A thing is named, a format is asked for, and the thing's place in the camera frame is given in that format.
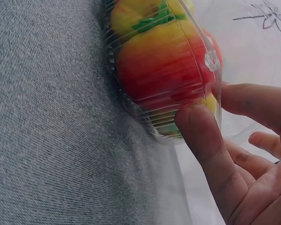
hand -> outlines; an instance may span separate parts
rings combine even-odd
[[[281,88],[224,85],[222,107],[252,118],[277,135],[254,133],[250,143],[281,159]],[[175,117],[200,163],[219,211],[229,225],[281,225],[281,161],[274,163],[223,140],[205,106]]]

floral pattern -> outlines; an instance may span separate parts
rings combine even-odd
[[[251,4],[252,7],[258,9],[262,15],[240,17],[233,20],[263,18],[262,29],[266,30],[271,27],[276,27],[281,33],[281,11],[268,0],[263,0],[260,4]]]

yellow fruit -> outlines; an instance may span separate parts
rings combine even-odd
[[[184,1],[193,12],[192,0]],[[111,28],[120,41],[127,41],[139,33],[135,25],[144,24],[144,27],[150,27],[152,24],[149,23],[158,15],[161,19],[158,19],[157,23],[161,23],[161,20],[169,16],[166,12],[180,17],[185,15],[178,0],[118,0],[111,12]]]

clear plastic container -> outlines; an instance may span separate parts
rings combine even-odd
[[[281,86],[281,0],[194,0],[194,18],[223,55],[222,79]],[[222,111],[222,134],[238,144],[260,124]]]
[[[190,0],[106,0],[106,67],[129,113],[155,137],[182,139],[177,110],[206,104],[221,126],[222,55]]]

finger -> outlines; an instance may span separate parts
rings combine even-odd
[[[251,134],[249,143],[281,159],[281,142],[279,136],[258,131]]]
[[[248,187],[252,186],[255,183],[255,178],[244,168],[241,168],[239,165],[236,165],[239,174],[243,177],[244,181],[247,183]]]
[[[223,85],[222,107],[281,133],[281,88],[254,84]]]
[[[228,219],[248,191],[227,152],[213,114],[202,105],[185,108],[175,116],[187,145],[203,168],[224,219]]]
[[[233,142],[226,140],[225,144],[233,162],[248,171],[256,180],[274,166],[265,158],[253,155]]]

